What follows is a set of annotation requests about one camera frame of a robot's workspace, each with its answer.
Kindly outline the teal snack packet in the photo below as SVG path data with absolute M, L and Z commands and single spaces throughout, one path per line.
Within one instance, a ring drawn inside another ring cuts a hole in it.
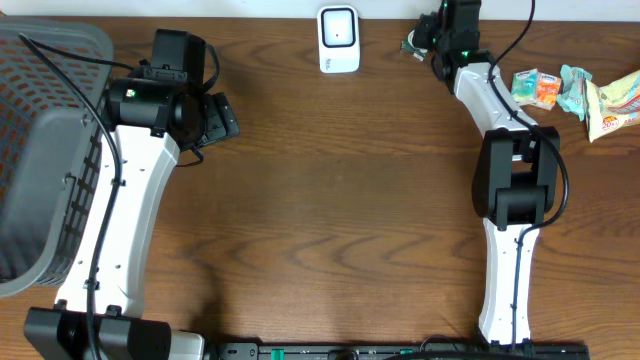
M 557 103 L 569 113 L 576 115 L 580 121 L 586 117 L 586 82 L 593 75 L 580 67 L 563 64 L 560 70 L 562 92 L 557 96 Z

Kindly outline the orange Kleenex tissue pack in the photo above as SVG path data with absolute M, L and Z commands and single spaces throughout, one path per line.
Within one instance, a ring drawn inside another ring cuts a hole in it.
M 537 76 L 536 100 L 534 105 L 544 110 L 551 110 L 556 104 L 561 84 L 561 78 L 546 73 L 539 73 Z

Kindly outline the green white round tin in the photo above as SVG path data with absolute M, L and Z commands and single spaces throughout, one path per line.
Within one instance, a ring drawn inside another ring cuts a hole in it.
M 420 62 L 424 62 L 427 54 L 429 53 L 428 49 L 416 47 L 413 45 L 414 38 L 414 30 L 411 30 L 407 37 L 401 43 L 401 50 L 414 58 L 418 59 Z

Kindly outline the teal Kleenex tissue pack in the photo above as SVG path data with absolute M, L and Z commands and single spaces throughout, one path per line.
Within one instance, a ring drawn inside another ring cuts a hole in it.
M 537 69 L 531 69 L 513 75 L 511 95 L 518 105 L 531 105 L 536 102 L 538 74 Z

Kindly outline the white blue snack bag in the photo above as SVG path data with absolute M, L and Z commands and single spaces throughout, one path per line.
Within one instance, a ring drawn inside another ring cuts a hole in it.
M 639 123 L 639 71 L 598 87 L 585 81 L 588 139 L 596 139 L 620 128 Z

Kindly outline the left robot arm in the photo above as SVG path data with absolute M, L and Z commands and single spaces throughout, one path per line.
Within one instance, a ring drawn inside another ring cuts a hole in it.
M 239 134 L 215 76 L 215 49 L 160 29 L 152 56 L 114 80 L 91 115 L 102 133 L 100 173 L 84 234 L 50 309 L 29 310 L 24 334 L 46 359 L 202 359 L 204 338 L 146 320 L 145 267 L 158 207 L 183 151 Z

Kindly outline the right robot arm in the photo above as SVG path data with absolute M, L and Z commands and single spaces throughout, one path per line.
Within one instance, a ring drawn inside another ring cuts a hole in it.
M 411 45 L 431 54 L 435 76 L 470 113 L 482 145 L 472 203 L 487 242 L 478 328 L 490 346 L 522 351 L 529 342 L 533 249 L 555 199 L 559 134 L 524 113 L 504 84 L 498 60 L 480 46 L 477 0 L 443 0 L 421 15 Z

